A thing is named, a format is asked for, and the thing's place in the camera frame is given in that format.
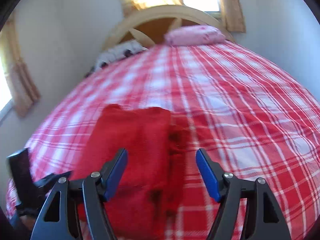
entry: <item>headboard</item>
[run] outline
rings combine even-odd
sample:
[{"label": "headboard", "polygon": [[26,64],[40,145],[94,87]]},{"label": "headboard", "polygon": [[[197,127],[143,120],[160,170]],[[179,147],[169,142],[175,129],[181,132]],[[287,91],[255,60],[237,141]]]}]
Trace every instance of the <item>headboard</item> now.
[{"label": "headboard", "polygon": [[164,41],[168,30],[189,25],[211,25],[218,28],[227,38],[232,35],[211,15],[184,5],[160,5],[137,11],[125,18],[106,39],[103,50],[131,39],[138,40],[148,48]]}]

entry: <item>bed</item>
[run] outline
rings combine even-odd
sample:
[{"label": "bed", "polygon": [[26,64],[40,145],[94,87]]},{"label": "bed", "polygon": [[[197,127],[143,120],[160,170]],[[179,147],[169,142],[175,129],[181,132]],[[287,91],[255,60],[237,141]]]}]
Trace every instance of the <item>bed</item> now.
[{"label": "bed", "polygon": [[[208,24],[225,44],[169,47],[168,29]],[[83,80],[31,136],[35,180],[77,168],[81,150],[102,109],[158,106],[186,116],[191,130],[184,198],[166,239],[206,239],[218,209],[195,162],[203,147],[213,161],[241,179],[263,177],[274,192],[292,239],[302,239],[320,214],[320,105],[288,73],[234,43],[210,15],[185,6],[159,6],[133,14],[110,32],[103,49],[136,38],[150,50],[110,64]],[[14,213],[12,181],[7,213]],[[234,239],[244,221],[241,201]],[[190,221],[197,217],[199,223]],[[85,224],[84,239],[88,237]]]}]

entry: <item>red and white plaid blanket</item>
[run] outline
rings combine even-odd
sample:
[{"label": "red and white plaid blanket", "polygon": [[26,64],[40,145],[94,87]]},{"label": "red and white plaid blanket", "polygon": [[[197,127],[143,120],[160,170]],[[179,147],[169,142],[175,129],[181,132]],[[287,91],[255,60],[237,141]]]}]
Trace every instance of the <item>red and white plaid blanket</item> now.
[{"label": "red and white plaid blanket", "polygon": [[[203,147],[225,171],[242,179],[264,177],[274,192],[292,239],[302,239],[320,214],[320,105],[288,73],[228,42],[168,47],[111,64],[81,82],[30,138],[35,180],[77,169],[102,109],[159,106],[187,116],[184,199],[166,239],[206,239],[218,204],[208,195],[195,162]],[[14,213],[12,182],[7,212]],[[241,201],[235,227],[239,239]],[[84,238],[88,230],[84,229]]]}]

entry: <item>black mechanical device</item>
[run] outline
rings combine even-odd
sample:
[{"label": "black mechanical device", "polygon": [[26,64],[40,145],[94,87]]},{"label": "black mechanical device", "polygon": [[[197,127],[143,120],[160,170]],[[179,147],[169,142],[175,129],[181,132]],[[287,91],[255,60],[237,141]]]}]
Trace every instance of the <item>black mechanical device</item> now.
[{"label": "black mechanical device", "polygon": [[[27,149],[9,157],[10,167],[15,173],[15,182],[22,177],[27,178],[25,182],[28,184],[24,187],[30,186],[31,178],[30,172],[22,167],[23,163],[28,163],[26,154],[28,155]],[[70,173],[50,175],[46,180],[42,179],[42,183],[34,183],[34,186],[30,187],[30,194],[21,191],[23,186],[16,182],[21,202],[17,206],[18,215],[37,216],[31,240],[83,239],[76,208],[79,203],[84,203],[92,240],[116,240],[102,204],[114,196],[127,162],[127,151],[120,149],[112,161],[106,162],[100,171],[93,171],[85,179],[69,181]],[[265,179],[238,179],[234,174],[223,171],[204,149],[197,151],[196,163],[209,195],[220,203],[207,240],[231,239],[241,198],[247,199],[241,240],[291,239],[278,202]],[[43,193],[47,192],[50,186],[53,186],[52,191],[43,203]],[[31,203],[39,196],[39,201]]]}]

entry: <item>white pillow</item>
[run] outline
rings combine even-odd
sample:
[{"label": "white pillow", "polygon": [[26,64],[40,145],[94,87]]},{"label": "white pillow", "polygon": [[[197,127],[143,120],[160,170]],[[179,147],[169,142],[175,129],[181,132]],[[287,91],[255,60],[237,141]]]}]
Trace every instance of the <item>white pillow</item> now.
[{"label": "white pillow", "polygon": [[101,66],[105,63],[110,64],[112,62],[126,58],[127,56],[125,55],[125,52],[128,50],[130,50],[130,52],[134,55],[148,49],[142,47],[142,45],[137,40],[130,40],[120,43],[119,45],[116,45],[113,48],[102,52],[98,56],[95,65],[95,71],[101,69]]}]

